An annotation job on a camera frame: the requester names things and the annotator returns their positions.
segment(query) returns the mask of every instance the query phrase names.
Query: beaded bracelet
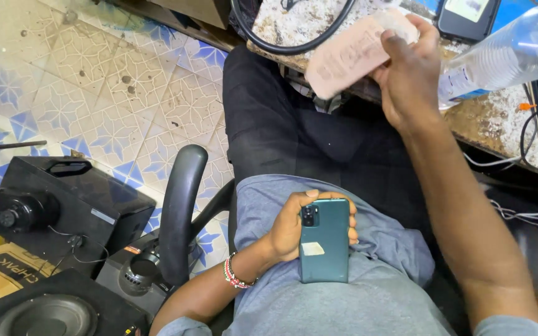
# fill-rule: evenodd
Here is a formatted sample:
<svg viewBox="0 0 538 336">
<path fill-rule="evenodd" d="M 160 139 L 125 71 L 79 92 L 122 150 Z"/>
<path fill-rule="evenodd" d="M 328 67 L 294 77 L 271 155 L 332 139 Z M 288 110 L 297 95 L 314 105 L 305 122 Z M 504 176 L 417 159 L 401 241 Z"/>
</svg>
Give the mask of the beaded bracelet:
<svg viewBox="0 0 538 336">
<path fill-rule="evenodd" d="M 257 283 L 258 278 L 256 278 L 255 281 L 253 281 L 252 283 L 245 283 L 235 277 L 234 271 L 231 270 L 231 258 L 235 256 L 236 253 L 238 252 L 234 252 L 230 256 L 228 256 L 228 258 L 224 262 L 225 280 L 228 281 L 230 285 L 234 286 L 234 288 L 250 288 Z"/>
</svg>

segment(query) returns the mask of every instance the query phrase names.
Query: hand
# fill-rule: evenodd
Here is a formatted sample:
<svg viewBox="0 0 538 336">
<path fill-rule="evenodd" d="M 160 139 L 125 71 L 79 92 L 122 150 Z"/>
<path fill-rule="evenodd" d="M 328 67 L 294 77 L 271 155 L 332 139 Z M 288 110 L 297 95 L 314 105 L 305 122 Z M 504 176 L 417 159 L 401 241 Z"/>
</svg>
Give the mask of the hand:
<svg viewBox="0 0 538 336">
<path fill-rule="evenodd" d="M 370 74 L 381 87 L 385 117 L 400 133 L 407 132 L 415 123 L 441 119 L 437 102 L 439 32 L 419 16 L 408 14 L 406 18 L 418 29 L 418 42 L 408 45 L 393 31 L 384 31 L 381 43 L 391 63 Z"/>
<path fill-rule="evenodd" d="M 271 230 L 266 234 L 273 253 L 280 261 L 290 261 L 298 257 L 298 245 L 302 233 L 302 220 L 300 210 L 303 206 L 309 205 L 319 198 L 346 198 L 350 203 L 350 227 L 348 229 L 348 239 L 350 244 L 358 242 L 358 233 L 356 233 L 356 206 L 344 194 L 327 191 L 320 193 L 317 189 L 309 190 L 304 193 L 292 193 L 283 208 L 277 214 Z"/>
</svg>

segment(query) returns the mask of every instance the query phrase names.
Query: desk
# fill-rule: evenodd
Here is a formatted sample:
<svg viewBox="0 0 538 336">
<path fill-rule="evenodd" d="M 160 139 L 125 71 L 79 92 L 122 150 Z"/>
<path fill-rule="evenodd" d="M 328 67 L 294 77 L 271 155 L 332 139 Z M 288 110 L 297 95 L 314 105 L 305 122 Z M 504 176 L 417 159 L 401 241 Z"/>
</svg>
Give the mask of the desk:
<svg viewBox="0 0 538 336">
<path fill-rule="evenodd" d="M 289 12 L 280 0 L 264 0 L 253 26 L 253 31 L 267 42 L 278 45 L 299 45 L 317 37 L 340 13 L 345 0 L 302 0 Z M 493 31 L 526 12 L 534 4 L 529 0 L 503 0 Z M 386 7 L 397 7 L 401 12 L 413 12 L 432 21 L 437 10 L 437 0 L 357 0 L 352 11 L 336 32 L 348 28 L 356 20 Z M 304 73 L 312 51 L 295 56 L 268 54 L 250 41 L 248 48 L 267 58 Z M 468 48 L 468 45 L 441 40 L 442 58 L 452 58 Z M 351 86 L 350 91 L 364 99 L 380 102 L 378 87 L 369 78 L 363 78 Z M 522 86 L 516 86 L 465 101 L 447 111 L 444 118 L 452 132 L 464 141 L 500 157 L 519 156 L 519 138 L 522 125 L 530 115 L 519 111 L 518 104 L 528 102 Z M 527 129 L 526 139 L 534 132 L 534 122 Z M 531 150 L 538 147 L 538 139 Z M 538 153 L 529 156 L 529 162 L 538 167 Z"/>
</svg>

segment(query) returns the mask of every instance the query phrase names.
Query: dirty floor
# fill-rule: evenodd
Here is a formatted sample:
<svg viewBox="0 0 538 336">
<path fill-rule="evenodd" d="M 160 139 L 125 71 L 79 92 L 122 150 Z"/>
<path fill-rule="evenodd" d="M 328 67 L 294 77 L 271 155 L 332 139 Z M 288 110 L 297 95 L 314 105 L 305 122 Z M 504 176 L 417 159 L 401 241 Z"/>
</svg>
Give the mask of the dirty floor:
<svg viewBox="0 0 538 336">
<path fill-rule="evenodd" d="M 233 178 L 226 159 L 222 75 L 226 53 L 113 5 L 91 0 L 0 0 L 0 143 L 47 140 L 12 156 L 83 153 L 149 195 L 159 226 L 180 148 L 209 152 L 194 215 Z M 222 261 L 227 212 L 198 236 L 192 274 Z"/>
</svg>

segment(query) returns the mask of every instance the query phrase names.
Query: cardboard box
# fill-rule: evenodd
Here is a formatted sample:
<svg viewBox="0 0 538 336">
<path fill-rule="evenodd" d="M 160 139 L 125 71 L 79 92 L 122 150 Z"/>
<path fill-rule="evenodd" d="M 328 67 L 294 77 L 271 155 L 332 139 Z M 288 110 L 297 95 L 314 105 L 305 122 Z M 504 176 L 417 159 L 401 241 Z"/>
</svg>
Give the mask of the cardboard box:
<svg viewBox="0 0 538 336">
<path fill-rule="evenodd" d="M 199 19 L 215 27 L 227 29 L 229 0 L 149 0 L 153 4 Z"/>
<path fill-rule="evenodd" d="M 0 246 L 0 297 L 49 277 L 54 265 L 9 243 Z"/>
</svg>

